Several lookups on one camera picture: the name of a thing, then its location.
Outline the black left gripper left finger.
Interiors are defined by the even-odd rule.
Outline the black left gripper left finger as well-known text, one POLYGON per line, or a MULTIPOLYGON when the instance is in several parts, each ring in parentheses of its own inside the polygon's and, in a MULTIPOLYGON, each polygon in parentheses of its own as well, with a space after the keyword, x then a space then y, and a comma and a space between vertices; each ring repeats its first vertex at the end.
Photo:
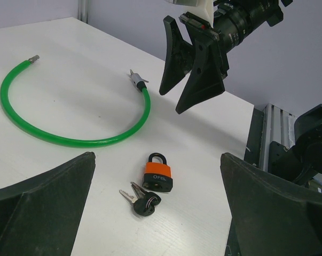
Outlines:
POLYGON ((71 255, 95 159, 85 152, 0 189, 0 255, 71 255))

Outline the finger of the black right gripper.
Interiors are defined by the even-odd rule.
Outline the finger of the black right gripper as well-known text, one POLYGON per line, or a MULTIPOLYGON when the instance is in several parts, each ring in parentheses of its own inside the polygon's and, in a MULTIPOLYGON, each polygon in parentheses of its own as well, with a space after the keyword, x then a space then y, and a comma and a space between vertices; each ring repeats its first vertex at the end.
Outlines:
POLYGON ((191 107, 222 94, 223 60, 218 41, 209 37, 195 39, 195 59, 190 77, 176 106, 181 114, 191 107))
POLYGON ((178 28, 176 20, 171 16, 163 19, 167 51, 164 72, 159 93, 167 94, 173 89, 193 67, 193 46, 185 41, 178 28))

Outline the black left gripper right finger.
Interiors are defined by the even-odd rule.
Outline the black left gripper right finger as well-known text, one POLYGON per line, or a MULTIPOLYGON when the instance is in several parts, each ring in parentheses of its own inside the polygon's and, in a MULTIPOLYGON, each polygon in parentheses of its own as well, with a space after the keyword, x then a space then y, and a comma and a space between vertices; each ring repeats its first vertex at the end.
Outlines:
POLYGON ((322 194, 230 154, 221 175, 242 255, 322 255, 322 194))

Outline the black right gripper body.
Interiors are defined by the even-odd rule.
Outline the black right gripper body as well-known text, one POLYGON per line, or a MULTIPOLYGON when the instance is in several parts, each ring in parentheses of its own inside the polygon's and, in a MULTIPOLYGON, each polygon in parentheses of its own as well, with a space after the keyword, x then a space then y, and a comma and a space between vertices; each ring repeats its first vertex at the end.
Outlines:
POLYGON ((184 63, 187 74, 195 62, 203 61, 203 68, 213 68, 222 78, 227 76, 227 53, 238 46, 261 24, 273 27, 283 21, 284 14, 278 1, 213 1, 213 22, 188 11, 180 22, 186 26, 191 44, 184 42, 184 63))

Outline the green cable lock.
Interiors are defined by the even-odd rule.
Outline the green cable lock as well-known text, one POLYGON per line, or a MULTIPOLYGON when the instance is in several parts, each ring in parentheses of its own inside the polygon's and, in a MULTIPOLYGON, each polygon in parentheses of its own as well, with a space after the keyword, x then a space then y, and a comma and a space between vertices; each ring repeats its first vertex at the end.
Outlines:
POLYGON ((0 104, 18 129, 36 139, 98 148, 139 132, 152 101, 145 81, 131 71, 94 78, 90 71, 31 57, 3 78, 0 104))

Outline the keys of orange padlock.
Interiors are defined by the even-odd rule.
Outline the keys of orange padlock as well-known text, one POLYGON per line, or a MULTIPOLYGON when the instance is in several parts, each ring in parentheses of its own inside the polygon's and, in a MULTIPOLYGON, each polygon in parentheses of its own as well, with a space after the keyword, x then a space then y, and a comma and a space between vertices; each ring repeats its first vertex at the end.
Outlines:
POLYGON ((132 205, 134 212, 142 217, 147 217, 155 212, 155 208, 161 203, 161 197, 154 192, 145 190, 143 187, 131 182, 135 196, 129 195, 123 190, 119 193, 132 205))

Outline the orange black padlock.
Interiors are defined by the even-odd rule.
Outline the orange black padlock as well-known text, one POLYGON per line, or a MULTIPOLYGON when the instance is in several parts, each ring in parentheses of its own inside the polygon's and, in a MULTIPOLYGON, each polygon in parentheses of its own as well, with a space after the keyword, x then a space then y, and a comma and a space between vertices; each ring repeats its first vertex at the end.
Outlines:
POLYGON ((145 165, 142 187, 162 193, 171 192, 173 179, 171 167, 161 153, 151 153, 145 165))

